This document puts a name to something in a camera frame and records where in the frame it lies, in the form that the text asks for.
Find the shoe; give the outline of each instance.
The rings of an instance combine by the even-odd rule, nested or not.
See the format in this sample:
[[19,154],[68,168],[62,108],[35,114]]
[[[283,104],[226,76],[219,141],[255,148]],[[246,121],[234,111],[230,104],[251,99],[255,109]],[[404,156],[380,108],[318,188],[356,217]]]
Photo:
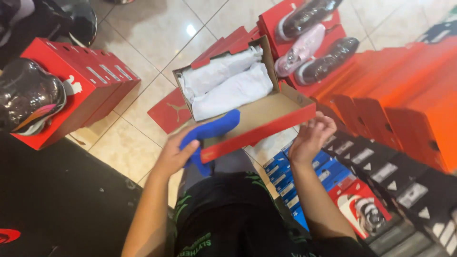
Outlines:
[[15,59],[0,75],[0,130],[38,134],[66,101],[64,84],[56,76],[32,60]]
[[376,233],[386,223],[383,213],[368,198],[356,200],[355,208],[360,215],[360,227],[370,234]]
[[275,63],[279,77],[287,77],[300,65],[304,64],[319,49],[325,36],[325,26],[318,24],[301,35],[286,55],[281,56]]
[[276,41],[292,41],[306,33],[335,11],[342,1],[311,0],[311,2],[301,5],[279,21],[275,30]]
[[295,71],[295,80],[300,86],[321,82],[356,53],[359,43],[355,37],[337,39],[326,56],[300,66]]
[[54,0],[73,20],[68,37],[73,45],[90,47],[97,35],[97,15],[87,0]]
[[10,39],[13,26],[34,11],[32,0],[0,0],[0,47]]

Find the right hand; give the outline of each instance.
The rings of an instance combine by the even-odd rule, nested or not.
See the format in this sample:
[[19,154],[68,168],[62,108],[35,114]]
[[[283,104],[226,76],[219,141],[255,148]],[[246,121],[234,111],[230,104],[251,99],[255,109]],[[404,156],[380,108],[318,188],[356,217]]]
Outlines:
[[302,124],[297,138],[289,149],[290,163],[296,169],[310,167],[325,141],[336,131],[332,118],[316,112],[316,117]]

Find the tiled floor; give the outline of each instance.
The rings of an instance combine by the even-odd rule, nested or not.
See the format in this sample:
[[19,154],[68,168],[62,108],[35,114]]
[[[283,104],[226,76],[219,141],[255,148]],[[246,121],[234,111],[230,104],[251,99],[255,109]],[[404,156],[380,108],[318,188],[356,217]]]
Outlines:
[[[146,112],[175,89],[171,71],[239,26],[249,31],[258,15],[280,0],[135,0],[118,6],[90,1],[99,19],[94,48],[113,52],[142,82],[108,117],[69,138],[142,186],[167,139]],[[457,0],[344,0],[339,11],[347,35],[361,41],[358,51],[363,52],[414,41],[455,4]],[[296,135],[289,128],[245,148],[266,183],[261,165]],[[181,175],[170,180],[172,207]],[[273,185],[267,186],[276,198]]]

